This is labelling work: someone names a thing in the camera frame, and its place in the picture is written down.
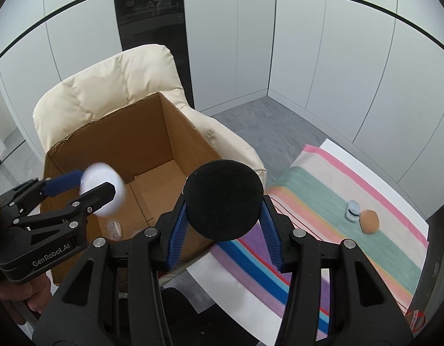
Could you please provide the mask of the person's left hand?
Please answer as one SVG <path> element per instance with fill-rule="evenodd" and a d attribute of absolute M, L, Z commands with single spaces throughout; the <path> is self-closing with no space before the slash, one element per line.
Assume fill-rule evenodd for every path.
<path fill-rule="evenodd" d="M 26 302 L 33 312 L 42 314 L 52 299 L 52 283 L 46 273 L 21 285 L 8 280 L 0 283 L 0 300 L 9 315 L 18 325 L 24 325 L 27 321 L 17 311 L 13 302 Z"/>

